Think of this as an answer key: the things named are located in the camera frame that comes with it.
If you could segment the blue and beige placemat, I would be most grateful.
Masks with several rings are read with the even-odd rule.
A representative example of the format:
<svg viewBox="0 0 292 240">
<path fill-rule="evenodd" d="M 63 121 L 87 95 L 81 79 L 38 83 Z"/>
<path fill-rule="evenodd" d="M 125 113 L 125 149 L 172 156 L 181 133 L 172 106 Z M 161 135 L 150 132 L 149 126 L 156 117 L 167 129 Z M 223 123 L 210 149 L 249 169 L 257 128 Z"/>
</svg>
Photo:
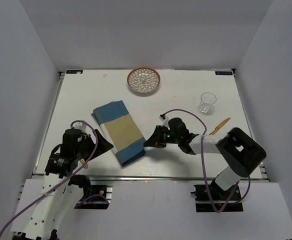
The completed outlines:
<svg viewBox="0 0 292 240">
<path fill-rule="evenodd" d="M 112 152 L 122 167 L 146 154 L 146 139 L 122 100 L 95 108 L 91 116 L 113 145 Z"/>
</svg>

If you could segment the floral ceramic plate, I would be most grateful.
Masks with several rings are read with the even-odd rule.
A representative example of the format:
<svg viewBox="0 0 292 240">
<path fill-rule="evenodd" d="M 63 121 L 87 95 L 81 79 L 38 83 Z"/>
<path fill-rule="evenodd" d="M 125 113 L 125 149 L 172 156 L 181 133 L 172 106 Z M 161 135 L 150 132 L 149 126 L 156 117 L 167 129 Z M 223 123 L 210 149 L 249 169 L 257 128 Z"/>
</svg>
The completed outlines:
<svg viewBox="0 0 292 240">
<path fill-rule="evenodd" d="M 137 93 L 151 93 L 157 90 L 161 83 L 160 74 L 150 67 L 138 67 L 127 76 L 128 87 Z"/>
</svg>

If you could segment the clear drinking glass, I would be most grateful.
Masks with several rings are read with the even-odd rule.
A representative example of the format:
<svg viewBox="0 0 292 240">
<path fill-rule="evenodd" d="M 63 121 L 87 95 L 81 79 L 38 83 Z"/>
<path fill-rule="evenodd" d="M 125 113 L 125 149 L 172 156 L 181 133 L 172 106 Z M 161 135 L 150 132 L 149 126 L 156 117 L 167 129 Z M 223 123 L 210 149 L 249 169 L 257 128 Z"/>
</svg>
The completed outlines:
<svg viewBox="0 0 292 240">
<path fill-rule="evenodd" d="M 216 103 L 217 98 L 211 92 L 204 92 L 200 96 L 200 103 L 198 109 L 203 114 L 211 114 L 214 110 L 214 104 Z"/>
</svg>

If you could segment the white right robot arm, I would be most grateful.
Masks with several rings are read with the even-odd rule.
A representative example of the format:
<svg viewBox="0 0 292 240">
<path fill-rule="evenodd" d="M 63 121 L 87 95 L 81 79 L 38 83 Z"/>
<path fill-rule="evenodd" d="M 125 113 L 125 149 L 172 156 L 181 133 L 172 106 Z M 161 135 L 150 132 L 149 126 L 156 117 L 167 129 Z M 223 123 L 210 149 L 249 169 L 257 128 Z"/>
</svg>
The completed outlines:
<svg viewBox="0 0 292 240">
<path fill-rule="evenodd" d="M 232 128 L 224 137 L 200 135 L 189 132 L 181 118 L 175 117 L 163 125 L 157 125 L 144 147 L 165 148 L 176 144 L 188 155 L 220 154 L 227 167 L 208 185 L 210 193 L 222 200 L 230 189 L 251 173 L 266 158 L 266 151 L 238 127 Z"/>
</svg>

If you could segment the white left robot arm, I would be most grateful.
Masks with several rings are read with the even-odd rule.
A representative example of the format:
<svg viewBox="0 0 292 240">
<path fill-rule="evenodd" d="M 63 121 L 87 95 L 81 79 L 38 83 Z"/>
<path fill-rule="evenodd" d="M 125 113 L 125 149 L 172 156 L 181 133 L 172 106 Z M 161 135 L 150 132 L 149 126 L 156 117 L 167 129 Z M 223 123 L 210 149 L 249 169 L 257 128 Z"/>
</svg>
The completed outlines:
<svg viewBox="0 0 292 240">
<path fill-rule="evenodd" d="M 51 151 L 40 196 L 18 211 L 0 230 L 5 230 L 30 208 L 33 212 L 14 240 L 56 240 L 69 211 L 94 198 L 89 177 L 79 174 L 85 165 L 111 150 L 109 143 L 97 129 L 88 134 L 83 128 L 72 126 L 65 130 L 62 143 Z"/>
</svg>

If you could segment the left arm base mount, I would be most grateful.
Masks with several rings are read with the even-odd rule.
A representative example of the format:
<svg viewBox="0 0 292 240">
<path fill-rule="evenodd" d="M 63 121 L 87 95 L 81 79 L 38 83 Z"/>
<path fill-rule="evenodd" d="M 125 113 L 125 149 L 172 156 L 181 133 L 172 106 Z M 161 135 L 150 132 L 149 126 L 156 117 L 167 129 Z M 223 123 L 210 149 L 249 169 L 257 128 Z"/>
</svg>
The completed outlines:
<svg viewBox="0 0 292 240">
<path fill-rule="evenodd" d="M 107 210 L 112 199 L 112 185 L 91 185 L 89 195 L 86 193 L 75 209 L 79 210 Z"/>
</svg>

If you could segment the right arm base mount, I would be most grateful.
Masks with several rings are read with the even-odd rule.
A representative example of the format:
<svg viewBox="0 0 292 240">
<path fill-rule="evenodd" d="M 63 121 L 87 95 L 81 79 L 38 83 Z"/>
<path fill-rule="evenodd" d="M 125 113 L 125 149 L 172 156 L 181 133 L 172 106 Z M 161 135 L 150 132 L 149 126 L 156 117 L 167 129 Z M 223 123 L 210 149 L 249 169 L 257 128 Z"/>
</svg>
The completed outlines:
<svg viewBox="0 0 292 240">
<path fill-rule="evenodd" d="M 214 209 L 209 200 L 209 196 L 204 184 L 194 185 L 194 191 L 190 193 L 190 196 L 195 199 L 195 209 L 197 213 L 214 213 Z M 214 206 L 219 210 L 227 200 L 231 193 L 231 189 L 228 190 L 224 195 L 219 194 L 218 192 L 213 192 L 211 190 L 211 197 L 214 203 Z M 243 212 L 243 204 L 239 202 L 242 198 L 241 191 L 239 186 L 236 187 L 235 192 L 225 206 L 223 212 L 227 213 L 236 213 Z"/>
</svg>

